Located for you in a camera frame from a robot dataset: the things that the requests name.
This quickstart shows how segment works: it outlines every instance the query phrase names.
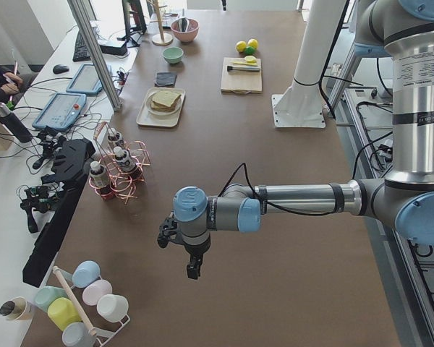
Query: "green bowl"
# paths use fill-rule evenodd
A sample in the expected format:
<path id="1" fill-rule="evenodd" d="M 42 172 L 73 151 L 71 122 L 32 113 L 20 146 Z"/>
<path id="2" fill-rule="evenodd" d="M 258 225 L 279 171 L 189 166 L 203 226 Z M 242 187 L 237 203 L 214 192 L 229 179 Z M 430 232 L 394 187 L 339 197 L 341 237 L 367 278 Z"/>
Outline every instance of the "green bowl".
<path id="1" fill-rule="evenodd" d="M 182 61 L 183 50 L 179 47 L 169 47 L 164 49 L 162 56 L 169 64 L 176 64 Z"/>

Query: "black keyboard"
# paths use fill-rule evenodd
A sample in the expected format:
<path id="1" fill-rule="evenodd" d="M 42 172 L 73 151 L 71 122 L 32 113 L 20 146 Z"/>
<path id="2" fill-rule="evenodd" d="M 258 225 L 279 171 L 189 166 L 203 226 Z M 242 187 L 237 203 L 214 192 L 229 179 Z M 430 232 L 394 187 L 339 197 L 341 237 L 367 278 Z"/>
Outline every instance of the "black keyboard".
<path id="1" fill-rule="evenodd" d="M 77 38 L 75 39 L 74 55 L 72 56 L 72 61 L 85 60 L 90 60 L 90 53 L 88 53 L 88 48 L 85 45 L 82 35 L 80 32 L 78 32 Z"/>

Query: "paper cup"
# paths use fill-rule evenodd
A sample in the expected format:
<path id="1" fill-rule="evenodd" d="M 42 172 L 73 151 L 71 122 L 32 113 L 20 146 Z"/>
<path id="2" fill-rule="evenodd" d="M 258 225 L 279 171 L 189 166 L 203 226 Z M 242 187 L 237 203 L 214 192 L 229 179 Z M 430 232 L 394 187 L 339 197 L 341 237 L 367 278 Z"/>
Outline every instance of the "paper cup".
<path id="1" fill-rule="evenodd" d="M 61 330 L 74 322 L 81 322 L 74 304 L 67 298 L 58 298 L 53 301 L 47 311 L 48 317 Z"/>
<path id="2" fill-rule="evenodd" d="M 112 293 L 113 287 L 107 280 L 96 280 L 84 289 L 82 293 L 82 300 L 88 306 L 95 306 L 102 296 Z"/>
<path id="3" fill-rule="evenodd" d="M 66 347 L 92 347 L 96 335 L 90 335 L 84 323 L 76 322 L 64 329 L 62 339 Z"/>
<path id="4" fill-rule="evenodd" d="M 129 302 L 121 295 L 106 294 L 98 300 L 96 310 L 105 320 L 115 323 L 127 315 Z"/>
<path id="5" fill-rule="evenodd" d="M 67 298 L 66 292 L 63 288 L 45 286 L 38 290 L 34 297 L 34 304 L 47 313 L 48 307 L 58 298 Z"/>
<path id="6" fill-rule="evenodd" d="M 72 282 L 78 288 L 85 288 L 100 278 L 100 267 L 96 262 L 81 262 L 72 274 Z"/>
<path id="7" fill-rule="evenodd" d="M 31 320 L 34 316 L 35 307 L 22 296 L 13 298 L 13 312 L 5 316 L 6 320 Z"/>

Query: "brown tabletop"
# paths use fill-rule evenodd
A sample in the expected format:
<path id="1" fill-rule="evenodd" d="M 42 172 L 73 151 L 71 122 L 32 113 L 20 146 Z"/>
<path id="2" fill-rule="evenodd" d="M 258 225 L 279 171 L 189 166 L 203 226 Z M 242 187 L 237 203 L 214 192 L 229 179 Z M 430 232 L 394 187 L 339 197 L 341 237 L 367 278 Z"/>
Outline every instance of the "brown tabletop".
<path id="1" fill-rule="evenodd" d="M 142 38 L 122 92 L 124 107 L 111 122 L 150 153 L 153 165 L 138 184 L 138 198 L 127 205 L 104 202 L 86 189 L 56 264 L 73 271 L 95 260 L 114 293 L 128 298 L 132 321 L 109 343 L 113 347 L 400 346 L 361 218 L 270 214 L 255 234 L 213 232 L 198 281 L 186 276 L 183 247 L 158 247 L 158 227 L 174 193 L 195 185 L 218 194 L 241 162 L 253 184 L 350 179 L 332 121 L 325 129 L 273 125 L 271 95 L 291 84 L 305 28 L 301 14 L 187 16 L 199 21 L 200 32 L 192 43 L 172 43 L 184 50 L 176 66 L 162 59 L 151 34 Z M 223 58 L 238 56 L 235 43 L 250 38 L 260 45 L 263 92 L 223 95 Z M 142 100 L 156 72 L 167 71 L 176 72 L 176 87 L 186 90 L 179 124 L 139 127 Z M 235 181 L 244 183 L 243 175 Z M 56 284 L 53 276 L 50 283 Z M 95 325 L 112 327 L 93 308 L 87 312 Z M 61 346 L 61 331 L 39 311 L 22 345 Z"/>

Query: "warning label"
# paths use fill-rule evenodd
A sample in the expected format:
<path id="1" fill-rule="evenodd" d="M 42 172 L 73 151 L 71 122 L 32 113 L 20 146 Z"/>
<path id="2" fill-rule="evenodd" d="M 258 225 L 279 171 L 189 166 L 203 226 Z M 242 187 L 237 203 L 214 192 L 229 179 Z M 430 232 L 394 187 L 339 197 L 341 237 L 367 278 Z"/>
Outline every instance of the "warning label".
<path id="1" fill-rule="evenodd" d="M 393 74 L 395 91 L 434 85 L 434 51 L 396 60 Z"/>

